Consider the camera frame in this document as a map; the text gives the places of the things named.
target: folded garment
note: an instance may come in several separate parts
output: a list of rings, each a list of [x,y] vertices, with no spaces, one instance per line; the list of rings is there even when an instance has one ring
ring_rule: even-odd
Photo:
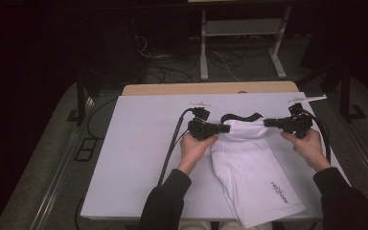
[[[211,148],[215,174],[243,228],[306,209],[265,139],[264,119],[254,117],[224,121],[230,132],[221,133]]]

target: black sleeve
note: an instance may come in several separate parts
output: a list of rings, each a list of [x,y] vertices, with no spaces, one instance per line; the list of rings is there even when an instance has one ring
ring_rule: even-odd
[[[191,179],[187,174],[172,170],[164,184],[150,192],[140,217],[139,229],[177,229],[184,207],[184,195],[190,185]]]
[[[318,172],[313,180],[322,195],[324,230],[368,229],[368,199],[349,186],[337,168]]]

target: hand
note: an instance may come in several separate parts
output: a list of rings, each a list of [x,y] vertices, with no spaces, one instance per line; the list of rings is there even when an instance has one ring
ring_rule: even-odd
[[[177,169],[189,175],[207,148],[215,143],[217,139],[217,135],[214,135],[203,141],[198,141],[189,132],[184,134],[180,141],[181,161]]]
[[[321,136],[318,131],[310,128],[307,131],[307,136],[303,139],[287,132],[282,132],[281,136],[294,145],[294,150],[300,153],[306,159],[307,164],[316,172],[328,169],[331,166],[323,154]]]

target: black logo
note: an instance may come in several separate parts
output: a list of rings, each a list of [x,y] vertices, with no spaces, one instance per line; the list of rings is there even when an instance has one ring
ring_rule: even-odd
[[[283,194],[283,190],[281,190],[280,187],[277,186],[274,182],[271,182],[271,185],[273,186],[273,190],[276,191],[276,194],[278,194],[282,198],[283,202],[288,203],[288,200]]]

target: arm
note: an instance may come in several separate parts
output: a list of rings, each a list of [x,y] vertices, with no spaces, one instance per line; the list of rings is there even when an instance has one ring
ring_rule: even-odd
[[[184,207],[184,195],[191,185],[189,175],[206,149],[217,139],[217,136],[212,136],[197,141],[190,133],[183,135],[180,141],[180,163],[162,186],[150,192],[140,217],[139,229],[177,229]]]
[[[316,171],[313,180],[322,195],[324,229],[368,229],[368,199],[361,191],[349,186],[339,170],[325,158],[319,133],[310,129],[303,139],[286,132],[281,135]]]

